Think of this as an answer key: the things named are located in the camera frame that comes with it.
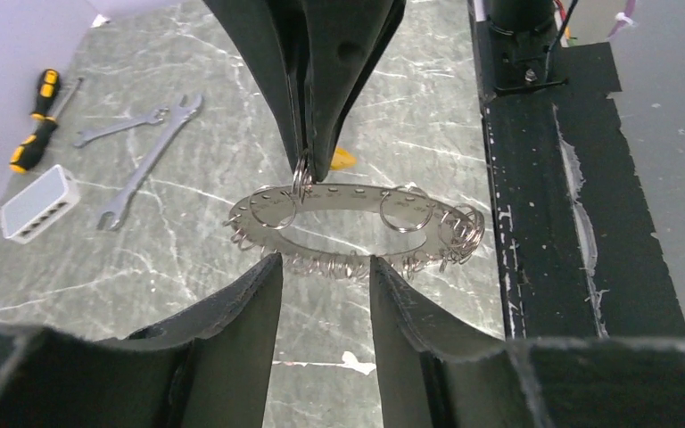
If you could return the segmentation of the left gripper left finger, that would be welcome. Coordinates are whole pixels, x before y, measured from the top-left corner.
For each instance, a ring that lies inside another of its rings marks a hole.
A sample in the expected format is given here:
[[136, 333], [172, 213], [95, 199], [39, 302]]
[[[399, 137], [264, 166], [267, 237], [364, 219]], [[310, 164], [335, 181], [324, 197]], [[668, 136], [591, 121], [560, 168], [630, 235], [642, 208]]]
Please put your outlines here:
[[149, 350], [172, 350], [168, 385], [154, 401], [135, 386], [102, 427], [260, 427], [283, 292], [283, 260], [271, 254], [227, 287], [126, 337]]

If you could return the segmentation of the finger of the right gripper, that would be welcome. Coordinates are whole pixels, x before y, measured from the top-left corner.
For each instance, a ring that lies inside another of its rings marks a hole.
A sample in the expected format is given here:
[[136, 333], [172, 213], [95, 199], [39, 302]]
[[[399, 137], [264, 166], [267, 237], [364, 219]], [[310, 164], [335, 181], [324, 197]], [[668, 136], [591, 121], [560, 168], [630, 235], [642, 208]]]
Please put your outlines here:
[[235, 44], [272, 111], [291, 169], [304, 145], [308, 29], [300, 1], [205, 3]]
[[309, 65], [304, 82], [312, 180], [326, 178], [345, 121], [400, 25], [404, 1], [305, 1]]

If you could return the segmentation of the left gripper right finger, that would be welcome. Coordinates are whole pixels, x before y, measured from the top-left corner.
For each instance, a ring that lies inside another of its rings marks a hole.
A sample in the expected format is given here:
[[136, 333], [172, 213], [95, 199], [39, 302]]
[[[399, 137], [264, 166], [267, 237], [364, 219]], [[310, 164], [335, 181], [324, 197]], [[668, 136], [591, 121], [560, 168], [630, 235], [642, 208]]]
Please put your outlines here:
[[498, 427], [481, 376], [463, 367], [500, 341], [412, 287], [383, 258], [370, 259], [370, 316], [386, 427]]

